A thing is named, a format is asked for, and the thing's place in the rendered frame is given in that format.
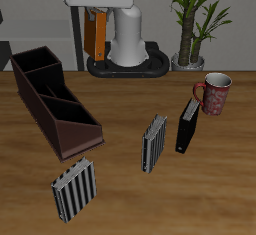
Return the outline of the dark brown desk caddy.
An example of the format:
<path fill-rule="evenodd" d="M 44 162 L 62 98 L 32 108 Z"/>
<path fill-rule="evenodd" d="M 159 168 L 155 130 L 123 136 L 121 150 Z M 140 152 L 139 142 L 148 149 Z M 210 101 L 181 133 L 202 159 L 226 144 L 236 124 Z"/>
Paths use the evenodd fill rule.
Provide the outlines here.
<path fill-rule="evenodd" d="M 10 60 L 18 94 L 61 163 L 105 144 L 101 124 L 66 86 L 62 63 L 47 46 Z"/>

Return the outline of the black white striped book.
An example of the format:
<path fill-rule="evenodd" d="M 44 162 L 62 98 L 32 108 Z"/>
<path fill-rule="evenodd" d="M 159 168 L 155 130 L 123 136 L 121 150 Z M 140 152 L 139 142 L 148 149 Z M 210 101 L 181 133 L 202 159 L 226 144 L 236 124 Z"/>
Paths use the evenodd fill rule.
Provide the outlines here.
<path fill-rule="evenodd" d="M 150 173 L 165 144 L 167 117 L 155 115 L 142 137 L 141 170 Z"/>
<path fill-rule="evenodd" d="M 51 183 L 59 218 L 68 223 L 96 195 L 94 163 L 82 157 Z"/>

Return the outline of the green pot plant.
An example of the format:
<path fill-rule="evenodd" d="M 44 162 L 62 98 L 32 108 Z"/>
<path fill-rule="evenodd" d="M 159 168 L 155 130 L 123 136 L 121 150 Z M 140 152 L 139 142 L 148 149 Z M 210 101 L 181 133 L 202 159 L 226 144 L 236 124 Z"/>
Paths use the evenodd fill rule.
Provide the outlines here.
<path fill-rule="evenodd" d="M 223 9 L 216 17 L 213 17 L 219 0 L 210 4 L 208 0 L 173 0 L 181 8 L 175 10 L 181 26 L 181 41 L 179 52 L 171 58 L 173 71 L 202 71 L 205 60 L 200 56 L 201 44 L 204 40 L 214 39 L 212 32 L 218 27 L 230 24 L 231 20 L 225 20 L 229 7 Z"/>

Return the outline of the red white patterned mug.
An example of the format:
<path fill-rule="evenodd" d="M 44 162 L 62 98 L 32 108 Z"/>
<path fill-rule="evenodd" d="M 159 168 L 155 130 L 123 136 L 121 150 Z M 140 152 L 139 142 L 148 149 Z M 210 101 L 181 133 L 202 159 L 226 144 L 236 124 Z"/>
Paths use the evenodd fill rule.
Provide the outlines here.
<path fill-rule="evenodd" d="M 210 116 L 221 114 L 232 80 L 223 73 L 208 73 L 203 83 L 196 83 L 193 87 L 193 95 L 200 103 L 202 111 Z M 197 89 L 202 87 L 204 90 L 203 99 L 197 96 Z"/>

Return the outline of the dark vertical post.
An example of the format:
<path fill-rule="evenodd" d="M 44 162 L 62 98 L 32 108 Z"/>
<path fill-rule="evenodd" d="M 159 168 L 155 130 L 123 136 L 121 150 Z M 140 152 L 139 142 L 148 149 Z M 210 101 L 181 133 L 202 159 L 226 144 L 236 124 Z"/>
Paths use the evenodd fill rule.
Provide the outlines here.
<path fill-rule="evenodd" d="M 74 38 L 74 46 L 75 46 L 75 53 L 76 53 L 77 70 L 83 71 L 84 57 L 83 57 L 83 48 L 82 48 L 79 9 L 77 7 L 71 7 L 70 13 L 71 13 L 71 20 L 72 20 L 72 28 L 73 28 L 73 38 Z"/>

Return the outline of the flat black base plate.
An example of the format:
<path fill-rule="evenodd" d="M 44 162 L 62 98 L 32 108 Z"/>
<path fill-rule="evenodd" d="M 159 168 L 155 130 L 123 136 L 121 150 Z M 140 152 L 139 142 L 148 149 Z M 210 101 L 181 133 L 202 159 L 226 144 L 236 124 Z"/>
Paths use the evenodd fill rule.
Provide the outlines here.
<path fill-rule="evenodd" d="M 159 50 L 154 41 L 145 42 L 149 58 L 134 67 L 122 67 L 114 64 L 107 57 L 103 61 L 87 59 L 88 72 L 98 78 L 157 78 L 164 76 L 170 68 L 169 58 Z"/>

